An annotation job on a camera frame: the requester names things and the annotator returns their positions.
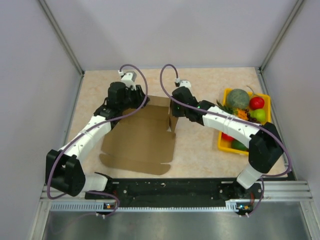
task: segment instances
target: beige table surface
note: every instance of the beige table surface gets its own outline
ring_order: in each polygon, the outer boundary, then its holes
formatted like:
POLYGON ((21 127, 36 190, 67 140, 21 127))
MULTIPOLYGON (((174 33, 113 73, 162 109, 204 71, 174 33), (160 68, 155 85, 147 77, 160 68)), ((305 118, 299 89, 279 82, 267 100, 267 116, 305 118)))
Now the beige table surface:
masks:
MULTIPOLYGON (((149 94, 165 97, 159 83, 160 69, 143 69, 149 94)), ((198 101, 207 100, 215 103, 222 100, 225 88, 241 88, 249 91, 249 85, 261 93, 256 71, 253 67, 228 68, 180 68, 180 79, 189 80, 192 93, 198 101)), ((165 70, 163 82, 168 92, 176 87, 175 73, 172 68, 165 70)), ((80 90, 78 103, 70 129, 69 140, 74 138, 88 123, 93 112, 103 103, 111 82, 119 81, 117 70, 86 71, 80 90)), ((144 86, 140 76, 137 84, 144 86)), ((99 172, 112 178, 220 178, 236 177, 248 163, 248 157, 218 150, 218 131, 180 118, 176 127, 176 143, 170 170, 161 175, 152 175, 108 168, 99 160, 102 153, 102 139, 91 150, 83 163, 86 173, 99 172)), ((285 170, 283 159, 279 159, 270 174, 285 170)))

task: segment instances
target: gray wall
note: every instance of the gray wall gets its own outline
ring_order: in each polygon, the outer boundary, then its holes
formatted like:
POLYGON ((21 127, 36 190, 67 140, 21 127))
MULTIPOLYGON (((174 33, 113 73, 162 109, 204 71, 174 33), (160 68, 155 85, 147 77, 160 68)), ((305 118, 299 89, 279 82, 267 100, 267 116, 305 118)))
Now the gray wall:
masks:
POLYGON ((47 0, 86 70, 260 66, 296 0, 47 0))
POLYGON ((320 211, 320 1, 306 1, 265 71, 285 141, 320 211))
POLYGON ((1 1, 0 33, 0 239, 23 240, 80 78, 37 1, 1 1))

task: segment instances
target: yellow basket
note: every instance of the yellow basket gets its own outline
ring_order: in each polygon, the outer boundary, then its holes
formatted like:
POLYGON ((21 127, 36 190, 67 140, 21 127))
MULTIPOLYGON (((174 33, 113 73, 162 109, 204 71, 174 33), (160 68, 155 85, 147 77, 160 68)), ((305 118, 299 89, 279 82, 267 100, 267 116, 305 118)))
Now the yellow basket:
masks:
MULTIPOLYGON (((231 91, 231 88, 226 88, 224 90, 224 96, 223 96, 223 102, 222 104, 225 105, 226 104, 226 99, 227 99, 227 95, 229 94, 229 92, 231 91)), ((264 100, 264 107, 263 110, 266 113, 266 121, 261 122, 261 124, 265 124, 266 122, 271 122, 271 99, 269 95, 265 95, 265 94, 260 94, 258 93, 258 96, 263 98, 264 100)), ((231 141, 227 141, 224 140, 222 138, 222 132, 219 132, 219 136, 218 136, 218 149, 221 151, 225 151, 225 152, 230 152, 230 153, 237 153, 237 154, 243 154, 243 155, 249 155, 249 153, 247 151, 241 151, 241 150, 237 150, 237 149, 233 149, 231 148, 231 141)))

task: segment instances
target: brown cardboard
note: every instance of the brown cardboard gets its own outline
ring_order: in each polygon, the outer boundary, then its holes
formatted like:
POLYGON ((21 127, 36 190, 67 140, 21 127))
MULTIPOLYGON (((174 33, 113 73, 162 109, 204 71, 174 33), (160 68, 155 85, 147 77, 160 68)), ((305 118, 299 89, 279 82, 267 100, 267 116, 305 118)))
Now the brown cardboard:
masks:
MULTIPOLYGON (((171 101, 166 97, 149 96, 143 109, 121 119, 103 139, 99 156, 110 168, 153 175, 169 171, 173 160, 178 118, 172 116, 171 101)), ((134 111, 129 109, 123 114, 134 111)))

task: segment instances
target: green melon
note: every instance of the green melon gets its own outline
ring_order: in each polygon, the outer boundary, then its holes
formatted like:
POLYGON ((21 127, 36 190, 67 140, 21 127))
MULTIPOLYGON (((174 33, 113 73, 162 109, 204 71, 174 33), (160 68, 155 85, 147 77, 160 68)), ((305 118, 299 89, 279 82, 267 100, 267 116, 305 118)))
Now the green melon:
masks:
POLYGON ((248 107, 250 97, 245 90, 233 89, 226 96, 226 105, 232 108, 245 109, 248 107))

